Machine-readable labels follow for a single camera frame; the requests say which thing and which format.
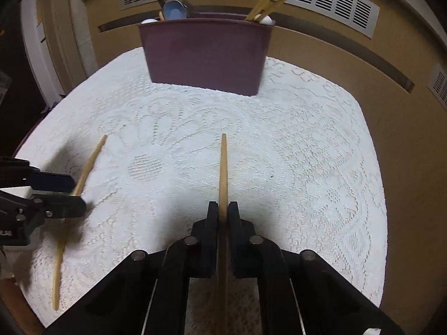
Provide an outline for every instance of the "screw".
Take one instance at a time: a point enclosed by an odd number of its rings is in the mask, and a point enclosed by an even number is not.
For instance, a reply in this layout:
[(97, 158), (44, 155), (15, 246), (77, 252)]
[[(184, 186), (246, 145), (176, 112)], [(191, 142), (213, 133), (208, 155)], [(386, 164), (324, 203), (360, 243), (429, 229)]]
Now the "screw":
[(134, 261), (141, 261), (144, 257), (146, 257), (146, 253), (144, 252), (144, 250), (134, 250), (130, 257)]
[(264, 239), (260, 235), (254, 235), (254, 236), (250, 237), (251, 244), (261, 244), (263, 241), (264, 241)]
[(306, 261), (313, 261), (317, 257), (317, 254), (313, 250), (306, 249), (301, 252), (301, 256)]
[(195, 246), (198, 243), (198, 239), (193, 235), (190, 235), (185, 238), (185, 243), (187, 246)]

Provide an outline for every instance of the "white ball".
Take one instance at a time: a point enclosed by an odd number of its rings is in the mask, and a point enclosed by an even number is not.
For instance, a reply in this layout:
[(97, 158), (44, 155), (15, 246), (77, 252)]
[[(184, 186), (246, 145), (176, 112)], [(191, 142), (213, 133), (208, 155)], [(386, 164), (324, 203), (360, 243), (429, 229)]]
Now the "white ball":
[[(261, 14), (257, 14), (254, 19), (256, 20), (259, 16), (261, 16)], [(273, 20), (269, 15), (267, 15), (259, 23), (264, 25), (273, 25)]]
[(157, 22), (157, 20), (155, 20), (155, 19), (146, 19), (146, 20), (143, 20), (141, 23), (148, 24), (148, 23), (156, 23), (156, 22)]

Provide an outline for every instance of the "table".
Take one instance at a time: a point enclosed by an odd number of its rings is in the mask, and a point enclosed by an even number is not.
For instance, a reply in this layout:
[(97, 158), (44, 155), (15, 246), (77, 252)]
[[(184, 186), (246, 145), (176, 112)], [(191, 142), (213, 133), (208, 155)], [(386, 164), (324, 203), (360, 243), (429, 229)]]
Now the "table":
[[(245, 97), (151, 83), (142, 48), (75, 88), (17, 157), (77, 179), (109, 135), (82, 197), (89, 211), (70, 231), (60, 311), (51, 309), (61, 228), (47, 220), (28, 248), (7, 257), (31, 308), (48, 326), (135, 249), (155, 252), (189, 234), (218, 200), (220, 137), (227, 134), (229, 199), (281, 248), (310, 248), (376, 305), (387, 219), (381, 173), (365, 119), (343, 88), (267, 58), (259, 94)], [(26, 188), (13, 190), (26, 195)], [(232, 281), (230, 331), (260, 333), (256, 284)], [(192, 281), (186, 334), (212, 326), (212, 283)]]

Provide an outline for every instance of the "purple plastic container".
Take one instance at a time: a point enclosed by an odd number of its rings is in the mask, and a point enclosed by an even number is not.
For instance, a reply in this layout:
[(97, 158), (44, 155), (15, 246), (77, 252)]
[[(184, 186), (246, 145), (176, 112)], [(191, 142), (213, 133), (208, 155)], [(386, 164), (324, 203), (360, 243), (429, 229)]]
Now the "purple plastic container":
[(244, 19), (196, 13), (184, 20), (139, 24), (151, 80), (257, 94), (273, 26)]

